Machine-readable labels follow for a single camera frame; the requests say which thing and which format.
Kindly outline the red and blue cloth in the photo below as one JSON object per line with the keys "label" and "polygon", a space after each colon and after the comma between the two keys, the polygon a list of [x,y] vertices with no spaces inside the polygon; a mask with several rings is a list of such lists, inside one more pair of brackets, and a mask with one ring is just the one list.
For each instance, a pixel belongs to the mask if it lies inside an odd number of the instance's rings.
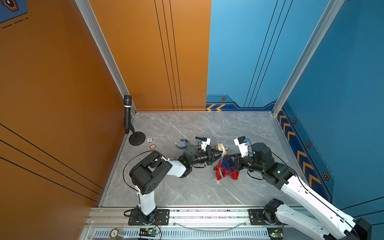
{"label": "red and blue cloth", "polygon": [[230,177],[232,180],[238,180],[240,171],[235,170],[235,162],[232,157],[225,155],[219,163],[214,167],[216,178],[218,181],[225,177]]}

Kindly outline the beige band watch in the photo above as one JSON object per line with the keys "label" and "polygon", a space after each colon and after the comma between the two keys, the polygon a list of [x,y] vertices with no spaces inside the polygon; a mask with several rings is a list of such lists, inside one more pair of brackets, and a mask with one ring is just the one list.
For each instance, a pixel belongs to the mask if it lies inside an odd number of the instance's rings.
{"label": "beige band watch", "polygon": [[221,152],[221,156],[224,157],[227,155],[225,146],[222,143],[217,143],[215,146],[216,150]]}

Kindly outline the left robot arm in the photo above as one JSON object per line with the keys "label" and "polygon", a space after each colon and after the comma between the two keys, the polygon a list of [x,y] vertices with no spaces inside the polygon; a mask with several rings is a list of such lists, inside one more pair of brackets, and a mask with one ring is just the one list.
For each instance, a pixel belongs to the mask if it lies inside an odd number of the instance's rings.
{"label": "left robot arm", "polygon": [[222,153],[210,146],[198,148],[194,145],[189,145],[176,160],[168,159],[157,151],[150,153],[129,172],[138,191],[139,213],[144,217],[155,214],[155,189],[166,176],[185,178],[191,173],[194,165],[212,165],[222,158]]}

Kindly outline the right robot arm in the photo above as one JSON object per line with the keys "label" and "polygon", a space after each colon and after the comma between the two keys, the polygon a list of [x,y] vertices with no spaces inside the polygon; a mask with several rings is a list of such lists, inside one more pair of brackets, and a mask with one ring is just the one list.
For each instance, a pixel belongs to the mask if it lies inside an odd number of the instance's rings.
{"label": "right robot arm", "polygon": [[295,228],[314,240],[370,240],[372,226],[363,218],[355,219],[338,209],[297,175],[284,161],[276,162],[276,155],[264,143],[255,143],[252,151],[230,157],[235,170],[261,173],[262,179],[287,194],[304,207],[312,217],[299,213],[278,199],[264,207],[270,224],[284,224]]}

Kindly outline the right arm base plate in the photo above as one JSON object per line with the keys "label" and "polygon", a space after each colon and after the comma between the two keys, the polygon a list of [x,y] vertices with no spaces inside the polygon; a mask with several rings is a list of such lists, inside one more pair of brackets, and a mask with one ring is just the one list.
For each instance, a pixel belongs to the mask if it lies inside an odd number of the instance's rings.
{"label": "right arm base plate", "polygon": [[248,214],[252,226],[275,225],[277,223],[275,216],[268,210],[249,209]]}

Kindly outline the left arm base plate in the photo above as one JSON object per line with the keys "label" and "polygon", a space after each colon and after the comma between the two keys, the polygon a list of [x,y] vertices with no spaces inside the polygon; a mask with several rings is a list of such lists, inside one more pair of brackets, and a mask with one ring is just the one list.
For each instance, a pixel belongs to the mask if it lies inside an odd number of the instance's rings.
{"label": "left arm base plate", "polygon": [[155,226],[162,225],[167,226],[169,224],[170,219],[170,210],[169,209],[155,209],[149,215],[144,215],[138,208],[132,209],[129,212],[124,212],[124,216],[129,218],[128,225],[129,226]]}

